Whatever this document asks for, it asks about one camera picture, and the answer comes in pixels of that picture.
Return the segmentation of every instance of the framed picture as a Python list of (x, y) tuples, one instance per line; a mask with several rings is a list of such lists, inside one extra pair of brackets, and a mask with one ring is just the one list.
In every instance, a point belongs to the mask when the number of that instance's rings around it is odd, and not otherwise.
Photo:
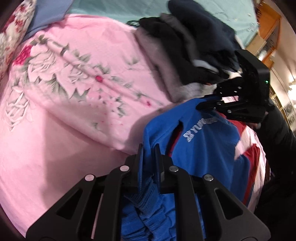
[(287, 104), (285, 106), (284, 110), (285, 110), (286, 115), (289, 116), (292, 113), (292, 111), (293, 111), (292, 104), (291, 103)]
[(270, 88), (269, 88), (269, 97), (272, 97), (272, 96), (274, 96), (274, 95), (275, 95), (275, 92), (274, 92), (273, 88), (270, 87)]
[(295, 117), (294, 117), (294, 115), (291, 115), (291, 116), (288, 118), (288, 122), (289, 122), (289, 124), (292, 125), (292, 124), (294, 123), (294, 121), (295, 121)]
[(279, 105), (278, 105), (276, 99), (275, 99), (275, 98), (271, 98), (271, 100), (272, 100), (272, 102), (275, 104), (275, 106), (279, 108)]

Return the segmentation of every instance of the blue jacket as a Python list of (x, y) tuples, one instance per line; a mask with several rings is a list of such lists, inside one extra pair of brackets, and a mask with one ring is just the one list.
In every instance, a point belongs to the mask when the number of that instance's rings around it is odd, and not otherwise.
[(247, 188), (250, 162), (245, 156), (234, 159), (240, 136), (236, 126), (215, 111), (195, 107), (202, 99), (192, 99), (154, 118), (144, 130), (141, 190), (127, 196), (122, 219), (124, 240), (176, 240), (173, 194), (159, 194), (151, 176), (152, 149), (160, 145), (165, 154), (172, 132), (181, 123), (183, 130), (172, 152), (174, 165), (190, 175), (211, 174), (241, 201)]

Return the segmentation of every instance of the person's hand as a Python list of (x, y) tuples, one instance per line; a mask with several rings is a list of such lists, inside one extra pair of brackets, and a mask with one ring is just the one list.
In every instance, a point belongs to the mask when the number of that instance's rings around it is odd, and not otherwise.
[(259, 130), (261, 128), (261, 123), (249, 123), (246, 122), (246, 125), (253, 130)]

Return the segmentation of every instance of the black clothing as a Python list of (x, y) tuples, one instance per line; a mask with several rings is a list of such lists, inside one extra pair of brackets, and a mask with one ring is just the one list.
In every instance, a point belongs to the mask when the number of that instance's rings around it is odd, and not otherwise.
[(159, 18), (142, 18), (139, 23), (153, 37), (159, 38), (183, 85), (194, 82), (216, 84), (224, 81), (216, 73), (192, 65), (181, 37), (168, 24)]
[(194, 0), (170, 0), (168, 8), (191, 33), (200, 52), (200, 59), (218, 69), (237, 71), (234, 53), (241, 49), (235, 31), (207, 12)]
[(278, 108), (256, 131), (275, 177), (264, 185), (255, 210), (270, 241), (296, 240), (296, 138)]

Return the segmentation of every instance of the red fabric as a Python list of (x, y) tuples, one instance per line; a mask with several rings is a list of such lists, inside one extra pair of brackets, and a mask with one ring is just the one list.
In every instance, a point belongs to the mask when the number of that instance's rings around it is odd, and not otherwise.
[(182, 134), (183, 125), (180, 123), (173, 131), (170, 141), (167, 146), (166, 155), (172, 157), (173, 150)]
[(237, 127), (237, 130), (239, 131), (239, 135), (240, 137), (242, 136), (242, 133), (244, 131), (244, 129), (246, 128), (246, 124), (242, 123), (240, 121), (237, 120), (228, 120), (229, 122), (231, 122), (232, 124), (234, 124)]
[(250, 194), (251, 194), (251, 189), (254, 185), (255, 179), (256, 179), (256, 174), (257, 174), (257, 169), (258, 169), (258, 164), (259, 164), (259, 156), (260, 156), (260, 148), (257, 147), (256, 144), (253, 144), (251, 148), (249, 148), (244, 155), (250, 160), (250, 175), (249, 175), (249, 180), (248, 180), (248, 186), (246, 193), (244, 195), (244, 200), (243, 203), (246, 204), (247, 201), (249, 200)]

